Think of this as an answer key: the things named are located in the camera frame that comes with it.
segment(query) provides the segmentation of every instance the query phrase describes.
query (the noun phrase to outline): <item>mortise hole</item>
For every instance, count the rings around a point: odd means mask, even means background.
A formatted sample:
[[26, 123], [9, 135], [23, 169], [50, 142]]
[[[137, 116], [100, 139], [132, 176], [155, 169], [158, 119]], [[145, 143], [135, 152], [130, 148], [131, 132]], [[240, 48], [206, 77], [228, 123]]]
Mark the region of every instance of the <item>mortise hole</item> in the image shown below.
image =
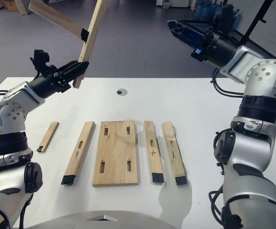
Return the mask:
[[80, 143], [79, 143], [79, 149], [81, 148], [81, 146], [82, 146], [82, 141], [80, 141]]
[[100, 173], [104, 173], [104, 170], [105, 170], [105, 162], [101, 161]]
[[132, 161], [127, 161], [127, 172], [132, 170]]

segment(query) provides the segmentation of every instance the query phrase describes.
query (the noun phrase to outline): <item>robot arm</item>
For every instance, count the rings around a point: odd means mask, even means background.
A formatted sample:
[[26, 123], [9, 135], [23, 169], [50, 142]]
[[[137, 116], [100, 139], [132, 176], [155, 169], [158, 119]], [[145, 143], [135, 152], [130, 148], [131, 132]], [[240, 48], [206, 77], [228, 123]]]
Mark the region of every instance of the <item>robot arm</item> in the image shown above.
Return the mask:
[[68, 90], [68, 83], [82, 75], [89, 64], [73, 61], [57, 69], [46, 66], [47, 61], [39, 63], [46, 59], [44, 55], [49, 58], [40, 50], [34, 57], [39, 53], [42, 58], [35, 58], [33, 63], [42, 75], [9, 90], [0, 101], [0, 228], [12, 227], [42, 186], [41, 167], [31, 162], [33, 151], [25, 134], [27, 114], [55, 92]]
[[170, 21], [172, 34], [194, 47], [192, 57], [246, 86], [231, 129], [219, 134], [215, 157], [224, 168], [225, 229], [276, 228], [276, 186], [263, 176], [276, 139], [276, 60], [229, 43], [219, 31], [203, 32], [187, 21]]

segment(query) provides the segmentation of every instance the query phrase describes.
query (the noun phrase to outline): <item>wooden board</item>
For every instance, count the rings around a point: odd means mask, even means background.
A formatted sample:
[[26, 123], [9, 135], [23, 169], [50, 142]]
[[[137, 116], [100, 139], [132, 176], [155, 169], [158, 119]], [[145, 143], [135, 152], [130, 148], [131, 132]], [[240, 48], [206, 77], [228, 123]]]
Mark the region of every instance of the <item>wooden board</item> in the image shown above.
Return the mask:
[[41, 152], [44, 153], [46, 152], [52, 138], [53, 135], [55, 133], [55, 131], [57, 130], [57, 127], [59, 125], [59, 122], [52, 122], [51, 125], [49, 126], [46, 134], [43, 136], [43, 139], [41, 141], [41, 143], [39, 144], [39, 147], [37, 149], [37, 152]]
[[87, 154], [87, 146], [92, 138], [92, 131], [95, 124], [94, 122], [86, 122], [82, 128], [79, 139], [77, 140], [76, 146], [68, 163], [67, 169], [63, 176], [62, 185], [72, 185], [74, 178], [78, 175], [82, 160]]
[[[109, 0], [97, 0], [93, 15], [90, 21], [90, 25], [88, 28], [88, 32], [89, 32], [88, 39], [87, 39], [87, 42], [85, 42], [82, 47], [82, 51], [79, 57], [79, 62], [86, 62], [90, 60], [90, 57], [94, 48], [94, 44], [95, 44], [95, 39], [101, 28], [108, 5], [109, 5]], [[73, 81], [73, 87], [79, 88], [81, 85], [81, 81], [83, 79], [84, 79], [84, 75], [77, 77]]]
[[153, 182], [164, 183], [161, 155], [152, 121], [144, 121], [148, 160]]
[[28, 15], [30, 13], [30, 0], [15, 0], [15, 2], [21, 15]]
[[61, 13], [43, 3], [41, 0], [31, 0], [29, 9], [41, 17], [51, 21], [53, 24], [65, 29], [78, 38], [82, 38], [82, 26], [71, 21]]
[[182, 162], [179, 146], [176, 140], [172, 122], [165, 122], [162, 125], [167, 152], [170, 158], [172, 172], [175, 177], [177, 185], [186, 184], [186, 174]]
[[92, 185], [137, 184], [134, 121], [102, 122]]

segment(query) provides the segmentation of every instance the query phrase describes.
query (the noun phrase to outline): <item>gray floor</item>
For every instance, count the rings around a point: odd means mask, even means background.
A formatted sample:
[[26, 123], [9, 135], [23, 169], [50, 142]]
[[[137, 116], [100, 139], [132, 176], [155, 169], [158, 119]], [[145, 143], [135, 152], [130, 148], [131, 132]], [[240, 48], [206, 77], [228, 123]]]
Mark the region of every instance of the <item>gray floor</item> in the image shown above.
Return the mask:
[[[55, 9], [88, 28], [96, 0], [69, 0]], [[167, 20], [191, 18], [190, 9], [163, 10], [153, 0], [111, 0], [85, 77], [210, 77], [213, 67], [198, 62], [192, 49], [174, 38]], [[34, 49], [60, 67], [77, 60], [82, 41], [34, 13], [0, 10], [0, 83], [33, 77]]]

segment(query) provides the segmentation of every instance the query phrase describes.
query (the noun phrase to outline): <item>white table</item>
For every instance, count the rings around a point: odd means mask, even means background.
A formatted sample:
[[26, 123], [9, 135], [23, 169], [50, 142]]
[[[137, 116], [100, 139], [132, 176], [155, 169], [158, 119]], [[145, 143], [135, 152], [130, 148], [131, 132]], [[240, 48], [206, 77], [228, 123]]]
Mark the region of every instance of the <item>white table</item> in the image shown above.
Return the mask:
[[[0, 89], [10, 89], [31, 78], [7, 78]], [[240, 99], [219, 95], [210, 79], [97, 79], [85, 78], [79, 90], [56, 93], [31, 112], [26, 120], [33, 161], [43, 170], [43, 186], [27, 208], [25, 226], [66, 214], [91, 210], [137, 211], [161, 218], [179, 228], [221, 228], [212, 217], [208, 192], [222, 182], [213, 156], [215, 131], [228, 128], [237, 114]], [[229, 79], [219, 79], [228, 90], [243, 91]], [[119, 88], [128, 91], [117, 95]], [[93, 187], [101, 121], [134, 120], [138, 139], [139, 185]], [[143, 121], [153, 120], [164, 159], [165, 185], [150, 182]], [[60, 126], [46, 153], [36, 149], [52, 121]], [[75, 184], [61, 180], [81, 132], [83, 123], [94, 121], [96, 129]], [[176, 186], [163, 139], [161, 124], [172, 121], [189, 180]], [[265, 176], [276, 184], [276, 147]]]

